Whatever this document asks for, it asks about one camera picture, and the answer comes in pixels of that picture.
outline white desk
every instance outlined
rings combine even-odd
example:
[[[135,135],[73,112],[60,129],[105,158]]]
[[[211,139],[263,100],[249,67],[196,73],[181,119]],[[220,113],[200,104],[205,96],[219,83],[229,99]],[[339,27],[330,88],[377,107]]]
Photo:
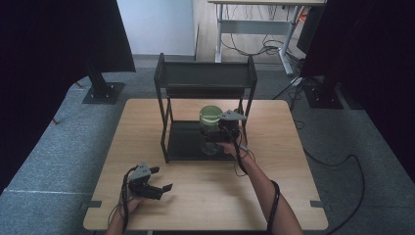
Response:
[[[222,33],[241,33],[241,34],[271,34],[286,35],[283,47],[278,52],[287,75],[293,75],[293,69],[287,60],[287,49],[290,39],[295,29],[297,17],[301,6],[324,6],[326,0],[208,0],[209,3],[219,5],[219,16],[217,19],[217,41],[215,61],[221,62],[221,40]],[[292,17],[287,22],[264,22],[264,21],[235,21],[224,20],[223,4],[233,5],[281,5],[295,6]]]

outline monitor stand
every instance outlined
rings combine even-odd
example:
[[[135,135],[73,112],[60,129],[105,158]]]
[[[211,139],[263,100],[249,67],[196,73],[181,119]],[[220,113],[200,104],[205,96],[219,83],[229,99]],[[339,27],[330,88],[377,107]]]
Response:
[[[113,105],[124,86],[122,82],[106,82],[102,74],[94,69],[91,63],[86,63],[92,86],[82,101],[82,104]]]

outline black stand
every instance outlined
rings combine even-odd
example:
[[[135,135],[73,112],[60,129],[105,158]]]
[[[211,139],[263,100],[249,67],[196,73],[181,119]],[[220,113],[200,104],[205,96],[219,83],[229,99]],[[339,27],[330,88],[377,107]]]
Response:
[[[245,107],[245,116],[248,117],[257,81],[253,58],[249,57],[246,63],[166,62],[161,53],[154,81],[163,125],[161,149],[165,162],[233,161],[223,151],[215,155],[205,154],[201,149],[204,140],[199,121],[173,118],[171,103],[173,99],[233,99],[239,100],[239,105],[228,109],[237,108],[241,114],[244,112],[245,90],[249,89],[249,99]],[[162,89],[165,90],[166,108],[161,95]],[[246,120],[242,121],[244,132],[246,124]],[[168,127],[169,138],[166,146]]]
[[[90,62],[86,63],[86,68],[92,87],[83,99],[82,104],[115,104],[124,83],[106,82],[102,74],[96,71]]]

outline person's arm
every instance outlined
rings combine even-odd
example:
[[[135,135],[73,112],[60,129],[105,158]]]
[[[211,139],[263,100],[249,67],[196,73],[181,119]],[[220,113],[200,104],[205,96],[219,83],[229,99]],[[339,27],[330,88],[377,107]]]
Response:
[[[224,147],[226,154],[231,154],[236,158],[235,147],[232,143],[218,144]],[[240,149],[240,152],[241,156],[246,154],[242,149]],[[268,221],[275,197],[274,185],[256,164],[250,153],[242,158],[242,164],[253,185],[263,215],[266,221]],[[272,234],[303,234],[296,215],[282,194],[280,194],[277,211],[275,212],[274,222],[272,224]]]
[[[128,212],[132,213],[138,207],[138,205],[143,202],[144,198],[131,198],[128,201]],[[106,235],[121,235],[122,234],[122,225],[124,223],[124,209],[120,205],[116,207],[113,218],[111,219],[110,225],[108,226]]]

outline robotic hand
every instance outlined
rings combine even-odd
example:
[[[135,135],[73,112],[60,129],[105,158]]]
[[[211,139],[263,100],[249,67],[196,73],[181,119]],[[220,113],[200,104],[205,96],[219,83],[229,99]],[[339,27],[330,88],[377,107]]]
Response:
[[[165,185],[162,188],[148,184],[150,175],[159,172],[159,170],[158,166],[149,168],[145,162],[136,167],[131,176],[128,177],[128,188],[133,197],[159,200],[163,193],[171,190],[173,184]]]

